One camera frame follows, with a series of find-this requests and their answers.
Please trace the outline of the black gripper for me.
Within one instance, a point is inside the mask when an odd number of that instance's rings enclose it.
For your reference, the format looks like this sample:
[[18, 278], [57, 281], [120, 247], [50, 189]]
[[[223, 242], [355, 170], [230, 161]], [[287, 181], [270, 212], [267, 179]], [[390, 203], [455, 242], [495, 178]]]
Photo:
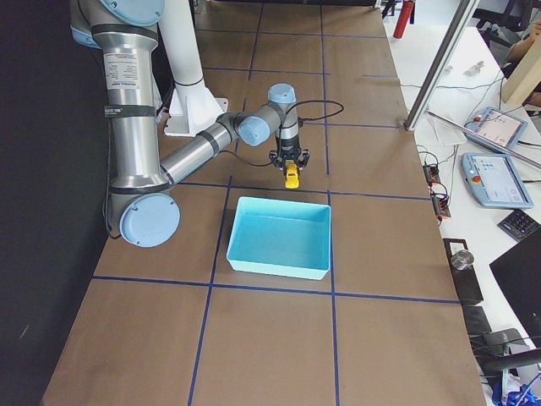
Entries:
[[269, 152], [270, 162], [278, 169], [285, 173], [285, 166], [288, 162], [293, 162], [301, 173], [309, 163], [310, 152], [308, 149], [301, 149], [300, 147], [292, 147], [289, 150], [283, 148], [271, 150]]

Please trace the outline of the person forearm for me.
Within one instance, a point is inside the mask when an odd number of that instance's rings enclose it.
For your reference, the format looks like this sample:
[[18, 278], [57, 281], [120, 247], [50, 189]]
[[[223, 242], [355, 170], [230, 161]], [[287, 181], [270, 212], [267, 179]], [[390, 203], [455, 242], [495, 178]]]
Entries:
[[531, 32], [529, 36], [514, 44], [508, 52], [505, 60], [508, 63], [518, 63], [527, 54], [533, 43], [540, 38], [539, 32]]

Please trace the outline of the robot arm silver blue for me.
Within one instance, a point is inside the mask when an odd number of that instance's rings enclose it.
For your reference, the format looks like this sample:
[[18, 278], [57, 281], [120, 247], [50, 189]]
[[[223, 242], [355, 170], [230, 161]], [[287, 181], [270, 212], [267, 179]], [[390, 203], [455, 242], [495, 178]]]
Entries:
[[[270, 164], [283, 172], [289, 189], [298, 187], [309, 152], [299, 142], [295, 90], [276, 84], [256, 112], [229, 112], [205, 85], [188, 2], [73, 1], [70, 13], [74, 40], [103, 55], [104, 113], [116, 154], [116, 175], [105, 200], [110, 230], [139, 247], [166, 242], [181, 220], [170, 190], [235, 140], [257, 146], [275, 137]], [[166, 157], [159, 155], [151, 64], [159, 44], [172, 71], [172, 132], [187, 138]]]

